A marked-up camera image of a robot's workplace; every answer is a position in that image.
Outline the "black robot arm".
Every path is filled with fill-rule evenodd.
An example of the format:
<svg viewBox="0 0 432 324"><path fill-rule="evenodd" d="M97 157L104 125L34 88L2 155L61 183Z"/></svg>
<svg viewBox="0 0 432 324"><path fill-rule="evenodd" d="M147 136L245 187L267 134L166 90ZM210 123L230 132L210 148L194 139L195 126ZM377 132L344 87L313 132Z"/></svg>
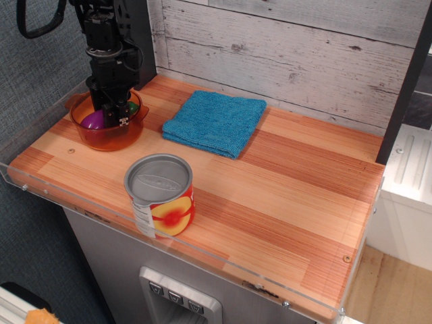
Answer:
<svg viewBox="0 0 432 324"><path fill-rule="evenodd" d="M82 33L91 75L86 79L95 111L106 128L126 126L131 89L140 80L141 50L130 39L127 11L119 1L70 1Z"/></svg>

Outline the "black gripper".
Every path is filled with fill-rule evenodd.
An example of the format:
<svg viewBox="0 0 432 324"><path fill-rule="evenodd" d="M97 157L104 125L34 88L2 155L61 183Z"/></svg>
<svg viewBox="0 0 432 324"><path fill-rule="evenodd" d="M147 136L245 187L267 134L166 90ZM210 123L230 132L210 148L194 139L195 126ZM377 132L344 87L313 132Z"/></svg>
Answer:
<svg viewBox="0 0 432 324"><path fill-rule="evenodd" d="M131 113L126 101L131 97L131 88L140 80L138 49L127 48L115 57L92 57L90 67L92 74L86 79L86 85L94 110L102 109L104 126L128 125Z"/></svg>

